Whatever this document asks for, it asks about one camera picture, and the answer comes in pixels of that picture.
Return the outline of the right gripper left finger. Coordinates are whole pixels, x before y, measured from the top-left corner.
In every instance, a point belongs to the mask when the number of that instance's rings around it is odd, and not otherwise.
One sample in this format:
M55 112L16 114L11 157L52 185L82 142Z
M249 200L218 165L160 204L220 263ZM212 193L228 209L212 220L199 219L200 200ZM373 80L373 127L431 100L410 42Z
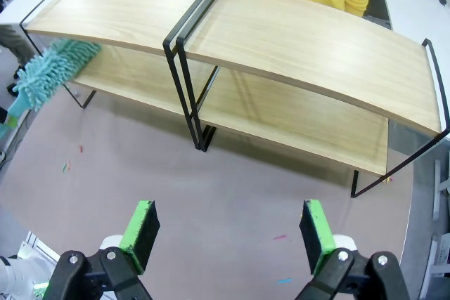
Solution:
M139 277L144 274L160 229L154 201L141 200L118 245L91 256L64 252L46 287L46 299L100 299L113 292L117 299L150 299Z

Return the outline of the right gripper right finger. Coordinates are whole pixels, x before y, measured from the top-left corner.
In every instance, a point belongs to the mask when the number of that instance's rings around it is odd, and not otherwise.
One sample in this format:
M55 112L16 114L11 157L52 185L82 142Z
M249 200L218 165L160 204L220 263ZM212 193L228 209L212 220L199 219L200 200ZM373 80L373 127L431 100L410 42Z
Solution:
M351 294L355 299L409 299L397 257L381 251L362 256L351 237L334 235L321 203L305 200L300 231L312 279L297 299L334 299Z

